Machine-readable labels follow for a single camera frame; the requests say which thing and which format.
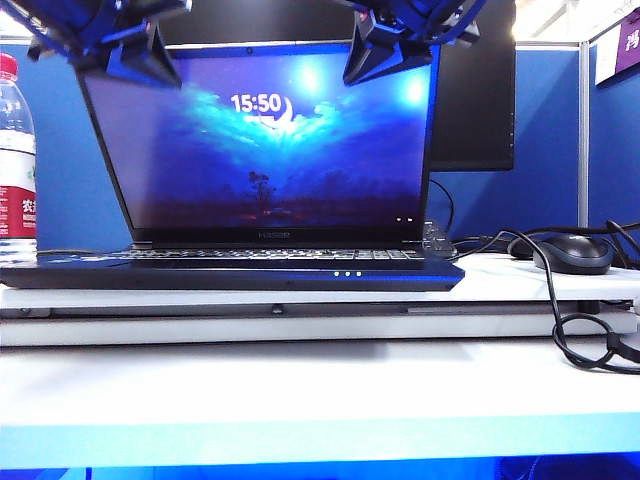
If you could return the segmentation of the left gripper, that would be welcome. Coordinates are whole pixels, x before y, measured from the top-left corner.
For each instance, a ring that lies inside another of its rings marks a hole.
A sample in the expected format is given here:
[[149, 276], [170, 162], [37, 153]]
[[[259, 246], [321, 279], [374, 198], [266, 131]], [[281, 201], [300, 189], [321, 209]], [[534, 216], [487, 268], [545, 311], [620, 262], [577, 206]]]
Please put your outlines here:
[[[190, 1], [21, 1], [19, 23], [33, 34], [28, 57], [59, 54], [84, 76], [180, 88], [159, 29]], [[111, 58], [120, 62], [118, 72]]]

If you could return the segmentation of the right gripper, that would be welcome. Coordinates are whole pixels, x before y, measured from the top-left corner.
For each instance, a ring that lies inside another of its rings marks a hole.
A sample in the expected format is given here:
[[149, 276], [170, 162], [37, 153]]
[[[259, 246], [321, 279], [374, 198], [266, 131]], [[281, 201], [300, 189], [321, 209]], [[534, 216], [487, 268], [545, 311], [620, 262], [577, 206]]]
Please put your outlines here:
[[350, 1], [349, 5], [355, 14], [342, 76], [345, 85], [430, 65], [433, 54], [426, 45], [473, 44], [480, 38], [479, 1], [468, 7], [464, 1]]

